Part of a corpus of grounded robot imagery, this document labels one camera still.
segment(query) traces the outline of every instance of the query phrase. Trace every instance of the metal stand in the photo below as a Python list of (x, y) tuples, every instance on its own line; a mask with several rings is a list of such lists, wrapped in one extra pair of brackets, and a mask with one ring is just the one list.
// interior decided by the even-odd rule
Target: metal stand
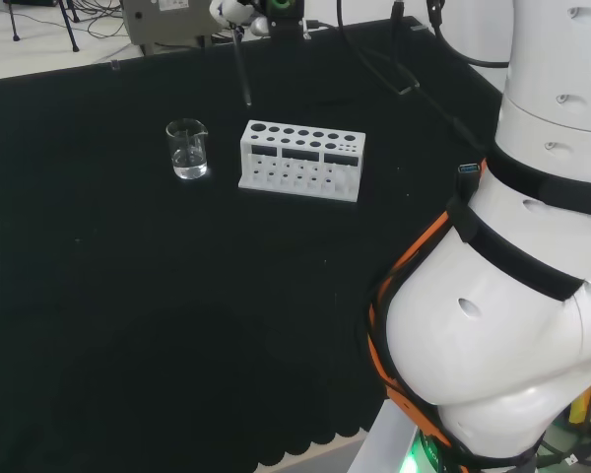
[(20, 37), (18, 36), (18, 32), (16, 31), (16, 19), (13, 17), (13, 7), (11, 6), (11, 0), (7, 0), (7, 4), (9, 5), (9, 15), (11, 16), (11, 26), (13, 27), (13, 41), (19, 41)]
[(75, 4), (73, 0), (66, 0), (66, 3), (68, 4), (68, 8), (70, 9), (70, 11), (72, 12), (72, 19), (75, 23), (79, 23), (81, 22), (81, 20), (79, 20), (79, 17), (77, 16), (77, 10), (75, 9)]
[(68, 19), (68, 14), (66, 13), (66, 7), (63, 5), (63, 0), (59, 0), (59, 8), (61, 9), (61, 15), (63, 16), (64, 22), (66, 22), (66, 28), (68, 29), (68, 34), (70, 35), (70, 40), (72, 41), (72, 50), (73, 52), (79, 52), (79, 46), (77, 46), (77, 41), (75, 41), (75, 36), (72, 33), (72, 27), (70, 27), (70, 20)]

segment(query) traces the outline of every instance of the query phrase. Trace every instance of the wire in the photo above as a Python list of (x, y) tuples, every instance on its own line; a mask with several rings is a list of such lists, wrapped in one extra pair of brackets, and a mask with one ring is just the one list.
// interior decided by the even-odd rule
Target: wire
[(509, 62), (490, 62), (490, 61), (482, 61), (480, 59), (473, 59), (472, 57), (465, 56), (460, 51), (455, 49), (451, 44), (447, 42), (440, 30), (440, 27), (433, 27), (435, 31), (435, 37), (439, 39), (439, 41), (444, 45), (449, 52), (451, 52), (455, 57), (458, 59), (463, 60), (467, 64), (477, 67), (486, 67), (487, 69), (506, 69), (510, 63)]
[(573, 454), (574, 451), (576, 451), (582, 445), (582, 442), (586, 438), (590, 427), (591, 427), (591, 397), (589, 398), (589, 405), (587, 406), (587, 413), (584, 417), (584, 423), (582, 424), (582, 429), (580, 430), (578, 438), (573, 443), (571, 448), (568, 449), (567, 451), (560, 451), (560, 450), (557, 450), (556, 448), (553, 448), (553, 447), (548, 448), (547, 446), (544, 445), (544, 447), (547, 448), (549, 451), (551, 451), (553, 453), (553, 455), (538, 456), (537, 457), (537, 467), (538, 468), (546, 468), (551, 465), (557, 465), (557, 464), (561, 463), (563, 460), (565, 460), (566, 458), (568, 458), (571, 454)]
[[(486, 154), (486, 147), (480, 143), (480, 141), (477, 139), (477, 137), (471, 132), (471, 130), (469, 130), (469, 128), (464, 124), (464, 122), (462, 120), (460, 120), (457, 116), (447, 113), (446, 110), (444, 110), (444, 108), (442, 108), (439, 105), (439, 103), (432, 96), (430, 96), (425, 90), (423, 90), (421, 88), (421, 85), (420, 85), (418, 79), (407, 67), (401, 65), (400, 62), (398, 62), (398, 60), (395, 61), (394, 58), (390, 58), (390, 57), (386, 56), (385, 54), (381, 54), (378, 51), (374, 51), (374, 50), (366, 48), (366, 47), (355, 46), (350, 41), (350, 39), (346, 35), (346, 32), (344, 31), (344, 22), (343, 22), (342, 17), (343, 17), (342, 0), (337, 0), (337, 24), (338, 24), (338, 27), (333, 27), (332, 25), (328, 25), (326, 23), (321, 23), (321, 22), (316, 22), (316, 21), (307, 21), (306, 25), (310, 29), (325, 27), (328, 29), (337, 30), (340, 33), (340, 35), (342, 36), (342, 39), (344, 40), (344, 43), (346, 44), (348, 49), (359, 60), (361, 65), (363, 65), (363, 67), (365, 67), (365, 69), (367, 69), (370, 73), (372, 73), (372, 75), (387, 90), (392, 92), (397, 98), (405, 95), (407, 92), (411, 92), (411, 91), (416, 92), (419, 97), (421, 97), (423, 100), (425, 100), (447, 123), (449, 123), (449, 125), (451, 126), (453, 131), (463, 141), (465, 141), (469, 146), (471, 146), (471, 148), (473, 148), (475, 151), (477, 151), (481, 155), (482, 158), (484, 157), (484, 155)], [(398, 73), (402, 76), (405, 76), (407, 79), (409, 79), (413, 83), (413, 85), (409, 86), (408, 88), (399, 92), (395, 86), (393, 86), (387, 79), (385, 79), (372, 66), (372, 64), (370, 64), (370, 62), (367, 61), (363, 57), (363, 55), (361, 54), (361, 51), (363, 51), (364, 53), (371, 55), (373, 57), (378, 57), (379, 59), (384, 59), (384, 60), (390, 61), (392, 63), (392, 65), (395, 66), (395, 69), (398, 71)]]
[(353, 45), (353, 43), (348, 38), (348, 35), (344, 31), (344, 20), (342, 17), (343, 17), (342, 0), (337, 0), (337, 25), (338, 25), (338, 30), (339, 30), (340, 36), (344, 40), (344, 44), (346, 45), (346, 47), (358, 59), (358, 61), (361, 63), (361, 65), (367, 71), (369, 71), (386, 89), (388, 89), (390, 92), (392, 92), (395, 96), (397, 96), (397, 97), (403, 96), (407, 92), (410, 92), (414, 88), (415, 84), (407, 87), (403, 91), (398, 91), (396, 89), (396, 86), (394, 86), (387, 79), (385, 79), (385, 77), (380, 72), (378, 72), (376, 70), (376, 68), (374, 68), (374, 66), (372, 66), (372, 64), (370, 64), (370, 62), (367, 59), (365, 59), (365, 57), (363, 57), (361, 52)]
[[(4, 14), (6, 14), (6, 15), (9, 15), (9, 12), (5, 12), (4, 10), (0, 10), (0, 13), (4, 13)], [(32, 20), (32, 21), (34, 21), (34, 22), (36, 22), (36, 23), (42, 23), (42, 24), (45, 24), (45, 25), (53, 25), (53, 26), (55, 26), (55, 27), (63, 28), (64, 30), (66, 29), (66, 26), (65, 26), (65, 25), (60, 25), (60, 24), (58, 24), (58, 23), (45, 22), (45, 21), (42, 21), (42, 20), (38, 20), (37, 18), (30, 17), (29, 15), (25, 15), (24, 13), (15, 13), (15, 12), (14, 12), (14, 14), (13, 14), (13, 15), (14, 15), (15, 17), (24, 17), (24, 18), (28, 18), (29, 20)], [(96, 18), (96, 19), (86, 19), (86, 20), (82, 20), (82, 22), (87, 22), (87, 21), (89, 21), (89, 20), (98, 20), (98, 19), (99, 19), (99, 18)], [(127, 34), (118, 34), (118, 32), (120, 31), (120, 29), (121, 29), (122, 27), (123, 27), (123, 25), (120, 25), (120, 27), (118, 28), (118, 30), (116, 30), (116, 33), (114, 33), (114, 34), (101, 34), (101, 33), (98, 33), (98, 32), (91, 32), (91, 31), (89, 31), (89, 30), (83, 30), (83, 29), (81, 29), (81, 28), (73, 28), (72, 30), (74, 30), (74, 31), (77, 31), (77, 32), (84, 32), (84, 33), (88, 33), (88, 34), (90, 34), (91, 36), (95, 37), (96, 39), (105, 39), (105, 38), (107, 38), (107, 37), (112, 37), (112, 36), (126, 36), (126, 37), (129, 37)]]

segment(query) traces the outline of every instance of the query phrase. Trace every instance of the cable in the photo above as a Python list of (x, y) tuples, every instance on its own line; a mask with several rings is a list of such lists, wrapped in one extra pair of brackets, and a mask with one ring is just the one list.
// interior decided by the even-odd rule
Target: cable
[(470, 64), (472, 66), (477, 66), (477, 67), (486, 67), (487, 69), (507, 69), (507, 67), (510, 65), (509, 62), (489, 62), (489, 61), (482, 61), (480, 59), (473, 59), (472, 57), (465, 56), (464, 54), (462, 54), (460, 51), (455, 49), (451, 44), (449, 44), (447, 42), (447, 40), (444, 38), (444, 35), (442, 34), (442, 31), (440, 30), (440, 27), (433, 27), (433, 30), (435, 31), (435, 37), (437, 37), (439, 39), (439, 41), (442, 43), (442, 45), (446, 49), (448, 49), (448, 51), (451, 52), (455, 57), (463, 60), (467, 64)]
[(537, 456), (537, 468), (546, 468), (548, 466), (557, 465), (557, 464), (561, 463), (563, 460), (565, 460), (566, 458), (568, 458), (571, 454), (573, 454), (573, 452), (575, 450), (577, 450), (577, 448), (579, 448), (582, 445), (582, 442), (584, 441), (590, 427), (591, 427), (591, 397), (589, 398), (589, 405), (587, 406), (587, 413), (584, 417), (584, 423), (582, 424), (582, 429), (578, 435), (578, 438), (573, 443), (571, 448), (568, 449), (567, 451), (563, 451), (563, 452), (556, 450), (553, 447), (552, 447), (552, 449), (548, 448), (549, 451), (554, 451), (554, 454)]
[[(0, 10), (0, 13), (4, 13), (6, 15), (9, 15), (9, 12), (5, 12), (4, 10)], [(60, 27), (60, 28), (66, 29), (66, 26), (65, 25), (60, 25), (58, 23), (45, 22), (45, 21), (42, 21), (42, 20), (38, 20), (37, 18), (30, 17), (29, 15), (25, 15), (24, 13), (15, 13), (14, 12), (13, 15), (16, 16), (16, 17), (28, 18), (29, 20), (32, 20), (32, 21), (34, 21), (36, 23), (42, 23), (42, 24), (45, 24), (45, 25), (53, 25), (55, 27)], [(97, 20), (97, 19), (86, 19), (86, 20), (82, 20), (81, 23), (82, 22), (87, 22), (89, 20)], [(93, 37), (95, 37), (97, 39), (105, 39), (106, 37), (112, 37), (112, 36), (126, 36), (126, 37), (129, 37), (127, 34), (117, 34), (120, 31), (120, 28), (118, 28), (118, 30), (116, 30), (116, 33), (115, 34), (100, 34), (98, 32), (90, 32), (88, 30), (83, 30), (81, 28), (73, 28), (73, 30), (74, 31), (77, 31), (77, 32), (88, 33), (88, 34), (90, 34), (91, 36), (93, 36)]]
[(363, 57), (361, 52), (351, 43), (348, 36), (346, 35), (346, 32), (344, 31), (344, 20), (342, 17), (343, 17), (342, 0), (337, 0), (337, 25), (338, 25), (338, 30), (339, 30), (340, 36), (344, 40), (344, 44), (346, 45), (346, 47), (351, 51), (352, 54), (355, 55), (355, 57), (359, 60), (361, 65), (367, 71), (369, 71), (386, 89), (388, 89), (390, 92), (392, 92), (395, 96), (397, 96), (397, 97), (403, 96), (407, 92), (410, 92), (414, 88), (414, 85), (407, 87), (403, 91), (398, 91), (393, 84), (391, 84), (387, 79), (385, 79), (385, 77), (383, 77), (383, 75), (380, 72), (378, 72), (369, 63), (369, 61), (367, 59), (365, 59), (365, 57)]
[(442, 43), (442, 45), (448, 49), (448, 51), (453, 54), (458, 59), (470, 64), (472, 66), (478, 67), (486, 67), (489, 69), (505, 69), (508, 67), (509, 62), (490, 62), (490, 61), (481, 61), (479, 59), (473, 59), (472, 57), (465, 56), (453, 46), (451, 46), (442, 31), (440, 30), (440, 26), (442, 25), (442, 9), (444, 8), (444, 0), (427, 0), (427, 12), (429, 15), (429, 22), (431, 23), (431, 27), (435, 31), (435, 37)]
[[(447, 113), (432, 96), (430, 96), (425, 90), (423, 90), (421, 88), (421, 85), (420, 85), (418, 79), (407, 67), (401, 65), (400, 62), (398, 62), (398, 60), (394, 60), (393, 58), (390, 58), (390, 57), (386, 56), (385, 54), (381, 54), (378, 51), (375, 51), (375, 50), (367, 48), (367, 47), (355, 46), (354, 44), (352, 44), (352, 42), (350, 41), (350, 39), (346, 35), (346, 32), (344, 31), (344, 22), (343, 22), (342, 17), (343, 17), (342, 0), (337, 0), (337, 24), (339, 25), (339, 27), (334, 27), (332, 25), (328, 25), (326, 23), (322, 23), (322, 22), (318, 22), (318, 21), (314, 21), (314, 20), (307, 21), (306, 26), (310, 30), (315, 30), (317, 28), (323, 27), (323, 28), (328, 28), (328, 29), (338, 31), (340, 33), (340, 35), (342, 36), (342, 39), (344, 40), (344, 43), (346, 44), (348, 49), (353, 53), (354, 56), (357, 57), (357, 59), (359, 60), (361, 65), (363, 65), (363, 67), (365, 67), (370, 73), (372, 73), (372, 75), (375, 76), (375, 78), (387, 90), (392, 92), (397, 98), (405, 95), (407, 92), (411, 92), (411, 91), (416, 92), (419, 97), (421, 97), (423, 100), (425, 100), (447, 123), (449, 123), (449, 125), (451, 126), (453, 131), (463, 141), (465, 141), (469, 146), (471, 146), (471, 148), (473, 148), (475, 151), (477, 151), (481, 155), (481, 158), (484, 157), (484, 155), (486, 154), (486, 147), (480, 143), (480, 141), (477, 139), (477, 137), (475, 137), (475, 135), (471, 132), (471, 130), (468, 129), (468, 127), (464, 124), (464, 122), (462, 122), (462, 120), (460, 120), (457, 116), (450, 115), (449, 113)], [(396, 51), (396, 44), (397, 44), (397, 42), (394, 43), (394, 51), (393, 52)], [(408, 88), (399, 92), (395, 86), (393, 86), (387, 79), (385, 79), (372, 66), (372, 64), (370, 64), (370, 62), (367, 61), (363, 57), (363, 55), (361, 54), (361, 51), (365, 54), (370, 55), (370, 56), (377, 57), (379, 59), (383, 59), (383, 60), (391, 62), (392, 65), (395, 67), (395, 69), (398, 71), (398, 73), (402, 76), (405, 76), (407, 79), (409, 79), (413, 83), (413, 85), (409, 86)]]

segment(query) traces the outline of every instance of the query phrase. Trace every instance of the orange strap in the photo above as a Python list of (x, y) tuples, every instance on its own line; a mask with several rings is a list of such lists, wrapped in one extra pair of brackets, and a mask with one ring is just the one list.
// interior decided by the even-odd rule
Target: orange strap
[[(407, 263), (412, 258), (412, 256), (414, 256), (416, 254), (416, 252), (433, 236), (433, 234), (435, 234), (447, 222), (447, 220), (448, 220), (448, 215), (446, 214), (446, 212), (444, 212), (427, 229), (427, 231), (424, 232), (421, 235), (421, 237), (418, 238), (416, 240), (416, 242), (414, 242), (414, 244), (412, 244), (412, 246), (410, 246), (410, 248), (407, 251), (405, 251), (405, 253), (403, 253), (403, 255), (400, 257), (400, 259), (392, 267), (392, 271), (399, 269), (401, 266), (403, 266), (405, 263)], [(382, 295), (385, 293), (385, 291), (389, 287), (391, 281), (392, 281), (392, 279), (388, 278), (381, 285), (381, 288), (378, 292), (379, 300), (381, 300)], [(372, 324), (372, 325), (374, 325), (375, 316), (376, 316), (376, 314), (374, 313), (374, 308), (371, 305), (370, 309), (369, 309), (369, 319), (370, 319), (370, 324)], [(423, 434), (425, 434), (427, 437), (436, 437), (445, 445), (451, 446), (451, 442), (442, 433), (442, 431), (432, 421), (430, 421), (429, 418), (425, 414), (423, 414), (423, 412), (418, 407), (416, 407), (416, 405), (411, 400), (409, 400), (406, 396), (404, 396), (402, 394), (403, 388), (401, 387), (401, 385), (395, 379), (392, 379), (391, 377), (389, 377), (387, 375), (387, 373), (383, 369), (383, 365), (381, 364), (381, 361), (378, 358), (378, 354), (376, 353), (376, 349), (374, 348), (374, 344), (372, 343), (372, 340), (370, 339), (369, 336), (367, 337), (367, 344), (370, 349), (370, 355), (372, 357), (372, 360), (374, 361), (374, 366), (376, 367), (376, 370), (378, 371), (379, 376), (381, 376), (381, 378), (384, 379), (387, 383), (389, 383), (395, 387), (395, 389), (394, 389), (390, 386), (386, 386), (387, 396), (392, 401), (394, 401), (394, 403), (403, 412), (405, 412), (407, 417), (409, 417), (419, 427), (419, 429), (421, 431), (423, 431)], [(468, 469), (466, 467), (461, 467), (461, 468), (462, 468), (462, 473), (468, 473)]]

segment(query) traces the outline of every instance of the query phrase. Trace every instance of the table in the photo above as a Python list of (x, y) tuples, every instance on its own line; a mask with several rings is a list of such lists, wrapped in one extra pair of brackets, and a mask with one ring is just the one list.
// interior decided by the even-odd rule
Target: table
[[(401, 60), (488, 144), (499, 94), (415, 24)], [(388, 30), (348, 28), (383, 52)], [(365, 294), (479, 157), (336, 32), (246, 44), (251, 110), (232, 55), (0, 80), (1, 473), (247, 473), (373, 422)], [(168, 160), (178, 117), (210, 133), (195, 182)], [(239, 190), (250, 118), (365, 132), (359, 202)]]

